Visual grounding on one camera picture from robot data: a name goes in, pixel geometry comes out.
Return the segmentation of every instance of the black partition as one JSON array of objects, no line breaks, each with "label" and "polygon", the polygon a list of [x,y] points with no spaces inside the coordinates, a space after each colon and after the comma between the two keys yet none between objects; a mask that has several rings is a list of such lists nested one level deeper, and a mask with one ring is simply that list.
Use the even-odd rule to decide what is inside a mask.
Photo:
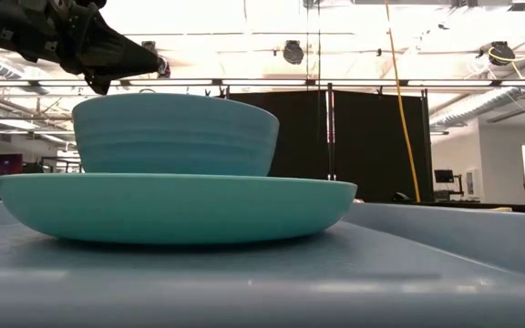
[{"label": "black partition", "polygon": [[279,118],[279,138],[269,176],[327,179],[325,92],[230,94]]},{"label": "black partition", "polygon": [[[430,134],[425,97],[403,97],[420,196],[433,200]],[[334,91],[335,174],[358,185],[357,198],[415,198],[397,96]]]}]

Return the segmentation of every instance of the bowl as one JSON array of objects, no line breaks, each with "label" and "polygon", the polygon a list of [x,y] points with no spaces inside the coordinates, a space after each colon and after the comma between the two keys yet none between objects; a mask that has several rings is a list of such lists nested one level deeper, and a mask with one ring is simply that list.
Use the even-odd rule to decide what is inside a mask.
[{"label": "bowl", "polygon": [[86,172],[266,176],[279,131],[263,109],[191,95],[98,97],[72,115]]}]

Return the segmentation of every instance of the computer screen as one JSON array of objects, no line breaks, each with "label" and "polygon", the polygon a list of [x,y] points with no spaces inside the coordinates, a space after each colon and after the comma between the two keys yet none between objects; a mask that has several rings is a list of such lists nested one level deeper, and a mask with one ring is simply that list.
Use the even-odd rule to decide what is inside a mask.
[{"label": "computer screen", "polygon": [[453,183],[455,178],[452,169],[435,169],[435,181],[437,183]]},{"label": "computer screen", "polygon": [[0,154],[0,176],[20,174],[23,168],[22,154]]}]

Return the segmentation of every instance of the teal plate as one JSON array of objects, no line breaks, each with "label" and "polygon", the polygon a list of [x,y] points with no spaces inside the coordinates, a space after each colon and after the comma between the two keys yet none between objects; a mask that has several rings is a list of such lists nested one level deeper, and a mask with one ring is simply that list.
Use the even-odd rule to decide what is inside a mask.
[{"label": "teal plate", "polygon": [[58,238],[147,244],[268,241],[320,232],[347,212],[346,182],[177,174],[0,178],[7,210]]}]

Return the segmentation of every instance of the gray table surface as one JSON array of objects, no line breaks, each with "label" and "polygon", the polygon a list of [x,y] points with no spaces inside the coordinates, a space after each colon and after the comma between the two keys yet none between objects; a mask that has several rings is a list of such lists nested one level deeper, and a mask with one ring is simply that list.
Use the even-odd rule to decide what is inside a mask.
[{"label": "gray table surface", "polygon": [[0,204],[0,327],[68,326],[525,327],[525,273],[345,221],[235,246],[61,241]]}]

